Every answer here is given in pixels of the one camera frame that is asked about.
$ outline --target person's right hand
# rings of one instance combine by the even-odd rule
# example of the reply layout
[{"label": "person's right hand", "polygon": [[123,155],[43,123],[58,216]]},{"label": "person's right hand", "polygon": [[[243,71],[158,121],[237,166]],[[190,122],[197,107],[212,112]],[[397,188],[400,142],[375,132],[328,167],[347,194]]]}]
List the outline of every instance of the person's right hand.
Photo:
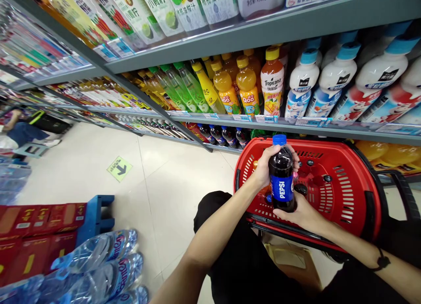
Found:
[{"label": "person's right hand", "polygon": [[309,232],[323,236],[331,222],[315,210],[302,194],[294,191],[294,197],[297,202],[297,209],[294,212],[288,213],[274,209],[273,214],[285,221],[295,223]]}]

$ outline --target basket handle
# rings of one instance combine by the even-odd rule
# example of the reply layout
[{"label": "basket handle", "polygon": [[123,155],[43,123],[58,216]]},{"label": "basket handle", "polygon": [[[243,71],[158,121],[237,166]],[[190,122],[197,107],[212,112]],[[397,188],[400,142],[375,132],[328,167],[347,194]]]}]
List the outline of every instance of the basket handle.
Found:
[{"label": "basket handle", "polygon": [[415,202],[411,188],[409,187],[408,181],[405,179],[405,177],[396,170],[376,171],[376,174],[388,174],[392,176],[393,181],[398,188],[400,198],[402,199],[403,207],[405,208],[405,214],[407,215],[408,221],[420,220],[421,217],[417,203]]}]

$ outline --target white tile floor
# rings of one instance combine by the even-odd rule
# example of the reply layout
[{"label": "white tile floor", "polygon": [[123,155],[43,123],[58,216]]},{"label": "white tile floor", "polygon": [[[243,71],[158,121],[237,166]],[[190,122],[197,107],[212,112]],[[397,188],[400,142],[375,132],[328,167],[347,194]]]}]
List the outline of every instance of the white tile floor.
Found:
[{"label": "white tile floor", "polygon": [[[117,156],[133,165],[121,183],[107,172]],[[78,123],[60,145],[41,159],[30,159],[33,173],[18,203],[85,202],[97,194],[114,194],[115,228],[138,230],[145,261],[142,283],[153,295],[193,237],[201,198],[215,190],[232,193],[237,159],[234,154]],[[277,237],[276,243],[288,242]],[[341,265],[309,249],[326,286]],[[199,303],[213,303],[209,277]]]}]

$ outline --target blue cap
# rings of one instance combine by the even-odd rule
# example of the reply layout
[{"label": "blue cap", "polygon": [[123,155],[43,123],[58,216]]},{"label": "blue cap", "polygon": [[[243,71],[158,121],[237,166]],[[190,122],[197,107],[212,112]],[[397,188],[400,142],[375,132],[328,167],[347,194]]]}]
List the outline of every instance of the blue cap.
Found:
[{"label": "blue cap", "polygon": [[321,44],[321,37],[307,39],[307,48],[319,48]]},{"label": "blue cap", "polygon": [[285,145],[286,144],[286,135],[277,134],[272,136],[273,145]]},{"label": "blue cap", "polygon": [[357,37],[358,30],[343,32],[339,36],[339,44],[345,44],[349,42],[355,41],[355,38]]},{"label": "blue cap", "polygon": [[412,20],[392,23],[387,26],[384,36],[398,36],[404,34],[407,28],[411,25]]},{"label": "blue cap", "polygon": [[389,54],[407,54],[411,52],[415,44],[418,43],[420,38],[407,39],[404,36],[396,37],[386,48],[385,52]]},{"label": "blue cap", "polygon": [[360,50],[361,44],[358,42],[350,42],[342,45],[336,58],[342,60],[351,60],[357,57],[358,51]]},{"label": "blue cap", "polygon": [[300,64],[309,65],[314,64],[317,60],[317,48],[308,48],[301,55]]}]

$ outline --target blue stool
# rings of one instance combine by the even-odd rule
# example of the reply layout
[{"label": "blue stool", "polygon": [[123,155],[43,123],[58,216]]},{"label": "blue stool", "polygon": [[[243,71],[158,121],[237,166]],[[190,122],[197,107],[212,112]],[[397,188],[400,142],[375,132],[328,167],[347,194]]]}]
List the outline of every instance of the blue stool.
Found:
[{"label": "blue stool", "polygon": [[41,156],[48,150],[49,147],[43,144],[36,144],[36,143],[26,143],[24,146],[14,150],[15,154],[34,157],[34,158],[41,158]]}]

